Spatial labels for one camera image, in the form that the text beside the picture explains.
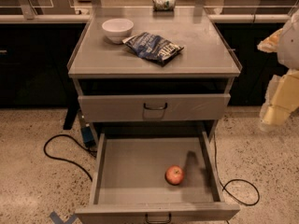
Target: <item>red apple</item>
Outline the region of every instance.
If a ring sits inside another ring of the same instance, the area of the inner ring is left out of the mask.
[[[171,185],[178,185],[184,179],[184,172],[179,166],[172,165],[166,170],[165,179]]]

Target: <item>power cord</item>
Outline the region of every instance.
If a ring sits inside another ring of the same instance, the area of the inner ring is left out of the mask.
[[[217,151],[217,144],[216,144],[216,134],[214,133],[214,150],[215,150],[215,168],[216,168],[216,172],[217,172],[217,176],[219,177],[219,181],[221,183],[221,186],[222,186],[222,191],[226,191],[227,194],[229,194],[229,196],[231,196],[236,202],[238,202],[239,204],[242,204],[242,205],[245,205],[245,206],[253,206],[253,205],[256,205],[260,199],[261,199],[261,195],[260,195],[260,192],[258,191],[258,189],[252,184],[250,183],[249,181],[247,180],[244,180],[244,179],[240,179],[240,178],[235,178],[235,179],[231,179],[230,181],[228,181],[226,184],[223,185],[223,183],[221,182],[220,180],[220,176],[219,176],[219,172],[218,172],[218,166],[217,166],[217,154],[218,154],[218,151]],[[227,189],[227,186],[233,182],[245,182],[249,185],[251,185],[256,193],[257,193],[257,200],[253,203],[245,203],[239,199],[237,199],[228,189]]]
[[[46,143],[45,143],[45,146],[44,146],[44,153],[45,155],[50,158],[50,159],[53,159],[53,160],[57,160],[57,161],[66,161],[66,162],[69,162],[69,163],[72,163],[74,165],[76,165],[78,168],[80,168],[90,179],[91,181],[93,182],[93,178],[92,176],[86,171],[86,169],[84,169],[81,165],[77,164],[76,162],[74,161],[70,161],[70,160],[67,160],[67,159],[63,159],[63,158],[59,158],[59,157],[54,157],[54,156],[51,156],[48,152],[47,152],[47,145],[55,138],[57,137],[67,137],[67,138],[70,138],[72,139],[80,148],[82,148],[84,151],[88,152],[90,155],[92,155],[94,158],[95,158],[95,155],[94,153],[96,153],[96,151],[91,151],[89,148],[84,148],[74,137],[72,137],[71,135],[68,135],[68,134],[57,134],[55,136],[53,136],[52,138],[50,138]]]

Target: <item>can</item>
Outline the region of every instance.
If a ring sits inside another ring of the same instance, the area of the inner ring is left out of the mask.
[[[175,9],[176,0],[152,0],[155,11],[172,11]]]

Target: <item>bowl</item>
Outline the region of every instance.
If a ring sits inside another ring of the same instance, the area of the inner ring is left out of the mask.
[[[131,35],[133,26],[128,19],[111,19],[102,24],[105,36],[115,44],[122,44],[122,40]]]

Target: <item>terrazzo floor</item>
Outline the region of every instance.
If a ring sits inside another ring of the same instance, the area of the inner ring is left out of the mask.
[[[257,126],[259,111],[259,107],[228,107],[216,129],[221,181],[243,178],[261,194],[256,205],[240,205],[230,223],[297,224],[299,115],[293,114],[279,130],[263,133]],[[60,223],[81,223],[71,217],[77,207],[88,204],[92,182],[78,167],[49,159],[43,152],[47,140],[61,133],[82,143],[77,119],[72,130],[63,130],[65,114],[65,109],[0,109],[0,223],[57,224],[50,218],[53,212]],[[210,146],[213,151],[213,140]],[[54,139],[47,151],[93,172],[94,157],[70,139]],[[256,201],[256,191],[248,184],[234,182],[229,190],[246,203]],[[227,203],[235,203],[223,195]]]

